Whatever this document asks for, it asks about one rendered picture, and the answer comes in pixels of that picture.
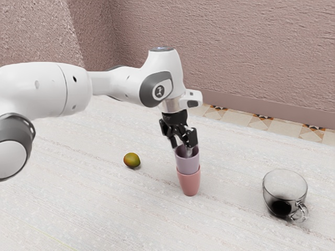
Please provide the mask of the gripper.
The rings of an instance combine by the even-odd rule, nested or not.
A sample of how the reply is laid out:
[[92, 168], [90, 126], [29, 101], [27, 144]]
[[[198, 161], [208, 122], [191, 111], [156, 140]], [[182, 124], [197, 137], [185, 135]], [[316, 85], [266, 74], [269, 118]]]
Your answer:
[[197, 130], [187, 126], [187, 118], [186, 109], [174, 113], [163, 112], [159, 124], [163, 136], [170, 141], [172, 149], [178, 147], [177, 137], [179, 130], [180, 139], [185, 146], [185, 156], [192, 156], [193, 148], [198, 144]]

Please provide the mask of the green orange fruit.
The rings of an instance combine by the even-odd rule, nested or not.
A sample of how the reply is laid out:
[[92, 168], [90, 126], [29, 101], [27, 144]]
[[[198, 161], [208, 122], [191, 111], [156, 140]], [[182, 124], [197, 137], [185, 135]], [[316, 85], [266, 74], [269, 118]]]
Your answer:
[[129, 168], [137, 168], [140, 166], [141, 161], [136, 153], [127, 153], [123, 158], [124, 164]]

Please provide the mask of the clear glass cup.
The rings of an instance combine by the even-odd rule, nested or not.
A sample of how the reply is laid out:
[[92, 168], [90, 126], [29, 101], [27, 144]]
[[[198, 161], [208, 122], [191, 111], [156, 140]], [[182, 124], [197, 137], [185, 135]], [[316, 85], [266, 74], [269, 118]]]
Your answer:
[[302, 223], [309, 217], [305, 206], [308, 185], [298, 173], [288, 169], [274, 169], [262, 180], [263, 200], [275, 217]]

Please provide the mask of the pink cup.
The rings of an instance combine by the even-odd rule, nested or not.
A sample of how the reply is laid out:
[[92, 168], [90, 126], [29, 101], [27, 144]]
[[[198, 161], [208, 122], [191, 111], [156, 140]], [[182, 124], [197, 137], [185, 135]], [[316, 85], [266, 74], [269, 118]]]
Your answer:
[[184, 195], [189, 197], [197, 195], [200, 187], [200, 166], [195, 173], [189, 175], [180, 173], [178, 169], [176, 171], [177, 178]]

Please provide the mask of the lilac cup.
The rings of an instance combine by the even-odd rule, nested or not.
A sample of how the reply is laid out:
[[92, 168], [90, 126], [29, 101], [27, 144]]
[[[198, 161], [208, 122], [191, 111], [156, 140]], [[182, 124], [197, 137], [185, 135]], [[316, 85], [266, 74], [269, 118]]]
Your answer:
[[175, 160], [177, 170], [184, 175], [191, 175], [199, 169], [199, 149], [196, 145], [192, 148], [192, 154], [188, 156], [187, 147], [185, 145], [179, 145], [175, 148]]

